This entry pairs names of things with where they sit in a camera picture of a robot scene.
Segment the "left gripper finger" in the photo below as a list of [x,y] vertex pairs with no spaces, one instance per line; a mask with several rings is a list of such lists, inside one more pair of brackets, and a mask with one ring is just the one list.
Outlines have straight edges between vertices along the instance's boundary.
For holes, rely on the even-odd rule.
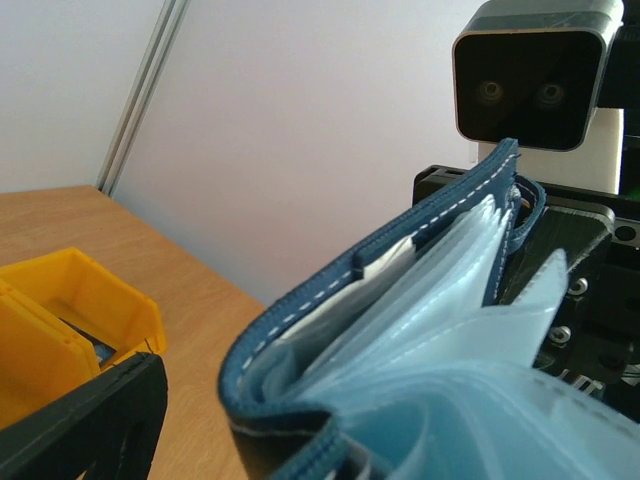
[[168,404],[162,358],[136,353],[1,431],[3,479],[146,479]]

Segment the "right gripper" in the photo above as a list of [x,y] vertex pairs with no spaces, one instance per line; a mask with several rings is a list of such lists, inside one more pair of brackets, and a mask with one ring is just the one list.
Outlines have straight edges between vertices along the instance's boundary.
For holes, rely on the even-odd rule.
[[439,328],[431,360],[530,364],[624,415],[639,412],[639,204],[522,175],[497,306]]

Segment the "blue card holder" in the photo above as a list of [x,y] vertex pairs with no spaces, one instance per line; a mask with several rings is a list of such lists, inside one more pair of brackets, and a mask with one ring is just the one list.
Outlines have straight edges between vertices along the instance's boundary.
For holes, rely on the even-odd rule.
[[252,479],[635,479],[639,426],[535,367],[608,240],[488,157],[238,337],[218,392]]

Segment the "blue credit card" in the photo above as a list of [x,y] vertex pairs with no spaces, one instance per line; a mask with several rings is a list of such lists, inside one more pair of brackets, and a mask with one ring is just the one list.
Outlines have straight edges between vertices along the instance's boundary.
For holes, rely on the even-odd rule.
[[88,332],[80,329],[79,327],[71,324],[70,322],[64,319],[61,319],[61,321],[66,325],[68,325],[76,333],[78,333],[79,335],[87,339],[92,344],[97,361],[98,361],[98,365],[100,367],[105,367],[107,363],[111,361],[112,358],[115,356],[116,350],[112,346],[104,343],[103,341],[97,339],[96,337],[92,336]]

